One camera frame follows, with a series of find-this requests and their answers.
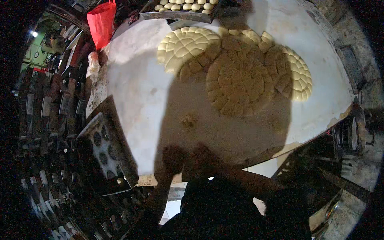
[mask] baking tray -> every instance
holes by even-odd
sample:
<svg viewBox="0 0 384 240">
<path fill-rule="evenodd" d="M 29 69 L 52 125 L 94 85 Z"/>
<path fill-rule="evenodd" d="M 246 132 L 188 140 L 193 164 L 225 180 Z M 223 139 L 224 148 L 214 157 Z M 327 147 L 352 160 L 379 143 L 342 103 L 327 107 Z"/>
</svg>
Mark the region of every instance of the baking tray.
<svg viewBox="0 0 384 240">
<path fill-rule="evenodd" d="M 182 9 L 184 4 L 180 4 L 180 11 L 156 12 L 154 9 L 156 5 L 160 4 L 160 0 L 151 0 L 148 1 L 148 3 L 140 11 L 140 17 L 143 19 L 191 20 L 202 23 L 212 23 L 217 11 L 221 8 L 222 1 L 223 0 L 220 0 L 218 4 L 214 6 L 212 9 L 212 14 L 209 15 L 201 13 L 204 9 L 203 7 L 201 7 L 200 10 L 196 12 L 185 11 Z"/>
</svg>

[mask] metal tray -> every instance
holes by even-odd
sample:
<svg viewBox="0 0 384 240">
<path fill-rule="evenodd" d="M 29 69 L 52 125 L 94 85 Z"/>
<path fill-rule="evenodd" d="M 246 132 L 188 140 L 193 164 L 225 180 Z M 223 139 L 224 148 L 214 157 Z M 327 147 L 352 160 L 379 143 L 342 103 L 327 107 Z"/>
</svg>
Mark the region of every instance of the metal tray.
<svg viewBox="0 0 384 240">
<path fill-rule="evenodd" d="M 212 9 L 212 14 L 201 13 L 204 9 L 200 8 L 197 12 L 189 12 L 183 10 L 183 5 L 180 4 L 180 11 L 166 11 L 166 12 L 155 12 L 155 6 L 160 4 L 160 0 L 150 0 L 140 11 L 140 17 L 143 19 L 173 19 L 173 20 L 191 20 L 202 23 L 212 23 L 217 11 L 221 8 L 222 0 L 219 0 L 218 4 Z"/>
</svg>

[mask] tray of dough balls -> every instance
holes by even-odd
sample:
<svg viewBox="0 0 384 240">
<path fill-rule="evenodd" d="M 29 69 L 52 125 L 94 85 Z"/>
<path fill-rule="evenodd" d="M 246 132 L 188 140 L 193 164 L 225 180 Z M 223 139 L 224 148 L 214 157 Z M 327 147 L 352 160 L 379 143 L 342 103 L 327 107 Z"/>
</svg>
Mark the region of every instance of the tray of dough balls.
<svg viewBox="0 0 384 240">
<path fill-rule="evenodd" d="M 140 11 L 143 19 L 174 19 L 212 23 L 222 0 L 151 0 Z"/>
</svg>

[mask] red plastic bag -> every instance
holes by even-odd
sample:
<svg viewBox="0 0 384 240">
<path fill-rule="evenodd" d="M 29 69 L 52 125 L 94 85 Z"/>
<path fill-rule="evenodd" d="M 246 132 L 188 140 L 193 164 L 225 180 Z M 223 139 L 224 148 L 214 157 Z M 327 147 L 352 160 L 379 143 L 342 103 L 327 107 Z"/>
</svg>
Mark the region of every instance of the red plastic bag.
<svg viewBox="0 0 384 240">
<path fill-rule="evenodd" d="M 115 14 L 115 0 L 100 4 L 87 13 L 89 29 L 97 50 L 105 47 L 111 41 L 115 31 L 113 26 Z"/>
</svg>

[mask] dark clothing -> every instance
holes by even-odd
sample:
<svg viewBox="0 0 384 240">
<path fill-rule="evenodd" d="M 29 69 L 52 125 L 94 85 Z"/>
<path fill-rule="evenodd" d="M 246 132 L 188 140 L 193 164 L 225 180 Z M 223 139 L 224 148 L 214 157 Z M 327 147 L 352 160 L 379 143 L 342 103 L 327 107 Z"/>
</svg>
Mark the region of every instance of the dark clothing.
<svg viewBox="0 0 384 240">
<path fill-rule="evenodd" d="M 188 182 L 180 213 L 156 233 L 156 239 L 311 239 L 306 205 L 297 190 L 268 197 L 266 216 L 240 185 L 226 179 Z"/>
</svg>

